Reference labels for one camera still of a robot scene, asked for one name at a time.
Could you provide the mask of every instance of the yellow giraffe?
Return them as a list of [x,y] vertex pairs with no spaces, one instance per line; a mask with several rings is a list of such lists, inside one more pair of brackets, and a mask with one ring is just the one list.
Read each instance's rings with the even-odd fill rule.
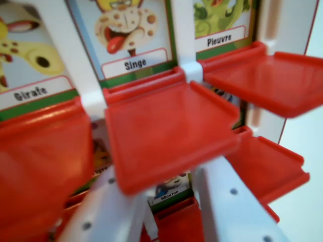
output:
[[7,38],[11,33],[31,31],[39,23],[21,20],[6,24],[0,17],[0,93],[8,90],[2,63],[12,63],[13,55],[25,59],[34,69],[45,75],[58,75],[64,70],[64,64],[57,51],[48,44],[19,42]]

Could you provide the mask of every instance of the octopus illustration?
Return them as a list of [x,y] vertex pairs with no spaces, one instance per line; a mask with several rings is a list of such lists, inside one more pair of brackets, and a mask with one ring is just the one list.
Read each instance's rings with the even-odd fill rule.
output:
[[8,39],[9,33],[23,34],[39,26],[39,22],[31,20],[5,23],[0,17],[0,93],[9,89],[2,63],[12,63],[14,66],[13,56],[23,58],[30,66],[45,75],[58,75],[64,71],[64,64],[52,46]]
[[194,4],[195,38],[214,34],[227,29],[251,8],[251,0],[236,0],[229,7],[230,0],[202,0]]
[[150,42],[157,32],[156,14],[142,8],[143,0],[96,0],[102,11],[95,24],[98,41],[110,54],[127,50],[136,55],[136,48]]

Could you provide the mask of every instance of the spotted monkey face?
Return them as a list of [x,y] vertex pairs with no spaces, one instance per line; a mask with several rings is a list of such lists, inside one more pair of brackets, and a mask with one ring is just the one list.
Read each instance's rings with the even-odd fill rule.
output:
[[156,14],[137,6],[116,7],[101,15],[95,24],[95,35],[110,54],[134,50],[150,42],[158,27]]

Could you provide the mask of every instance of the white background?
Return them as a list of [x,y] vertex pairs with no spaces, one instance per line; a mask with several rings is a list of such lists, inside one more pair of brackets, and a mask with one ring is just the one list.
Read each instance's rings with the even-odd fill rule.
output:
[[[323,0],[320,0],[307,55],[323,58]],[[323,107],[288,119],[280,145],[302,155],[310,181],[270,204],[292,242],[323,241]]]

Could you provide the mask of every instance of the red plastic tray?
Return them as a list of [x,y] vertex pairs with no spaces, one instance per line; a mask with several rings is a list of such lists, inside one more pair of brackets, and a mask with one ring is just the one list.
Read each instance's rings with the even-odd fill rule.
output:
[[112,157],[120,188],[135,194],[238,146],[239,110],[178,71],[105,91]]
[[241,144],[226,158],[262,204],[309,181],[309,173],[302,170],[302,156],[264,137],[253,137],[248,127],[234,131]]
[[[279,217],[267,204],[263,207],[279,222]],[[194,197],[160,211],[155,215],[155,221],[160,242],[204,241],[201,211]]]
[[21,241],[51,227],[91,178],[91,123],[76,98],[0,123],[0,139],[0,240]]
[[323,59],[276,52],[255,42],[201,60],[204,78],[247,102],[283,117],[295,117],[323,104]]

